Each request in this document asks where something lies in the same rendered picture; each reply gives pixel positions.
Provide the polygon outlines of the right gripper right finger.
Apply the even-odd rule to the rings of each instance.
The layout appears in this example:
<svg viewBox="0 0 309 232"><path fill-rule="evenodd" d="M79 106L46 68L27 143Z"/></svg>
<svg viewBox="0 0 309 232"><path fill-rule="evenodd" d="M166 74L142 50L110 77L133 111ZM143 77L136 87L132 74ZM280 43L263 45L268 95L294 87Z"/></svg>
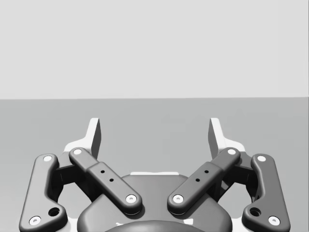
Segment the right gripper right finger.
<svg viewBox="0 0 309 232"><path fill-rule="evenodd" d="M206 194L219 201L234 183L239 183L245 185L252 201L241 217L246 229L252 232L290 231L275 160L267 154L250 157L241 143L225 138L218 118L210 119L208 142L212 160L202 164L168 196L169 212L183 215Z"/></svg>

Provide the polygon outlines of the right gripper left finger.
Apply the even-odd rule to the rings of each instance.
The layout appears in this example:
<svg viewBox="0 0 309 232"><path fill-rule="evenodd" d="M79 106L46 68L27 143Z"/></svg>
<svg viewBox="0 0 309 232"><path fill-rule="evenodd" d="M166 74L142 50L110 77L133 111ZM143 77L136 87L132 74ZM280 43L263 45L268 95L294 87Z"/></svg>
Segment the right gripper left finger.
<svg viewBox="0 0 309 232"><path fill-rule="evenodd" d="M19 221L21 232L57 232L68 223L58 203L66 184L76 183L94 201L105 195L121 213L142 210L142 197L106 163L98 161L101 144L99 118L90 119L84 138L68 143L60 157L39 155L33 164Z"/></svg>

